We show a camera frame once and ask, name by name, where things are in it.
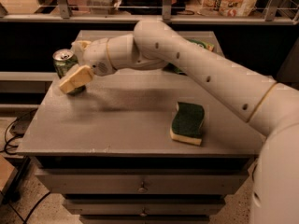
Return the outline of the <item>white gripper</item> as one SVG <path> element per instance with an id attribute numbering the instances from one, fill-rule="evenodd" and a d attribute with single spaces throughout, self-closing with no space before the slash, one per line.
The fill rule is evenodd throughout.
<path id="1" fill-rule="evenodd" d="M 79 60 L 87 65 L 74 65 L 59 82 L 59 89 L 69 93 L 93 80 L 94 74 L 103 77 L 112 75 L 116 69 L 111 64 L 107 54 L 108 39 L 103 38 L 91 43 L 88 40 L 74 41 L 71 50 Z"/>

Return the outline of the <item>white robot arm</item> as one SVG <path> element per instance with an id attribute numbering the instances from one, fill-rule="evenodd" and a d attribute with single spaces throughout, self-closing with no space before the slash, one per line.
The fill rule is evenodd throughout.
<path id="1" fill-rule="evenodd" d="M 157 19 L 131 35 L 101 39 L 60 82 L 62 92 L 122 68 L 171 63 L 265 136 L 253 173 L 249 224 L 299 224 L 299 91 L 188 41 Z"/>

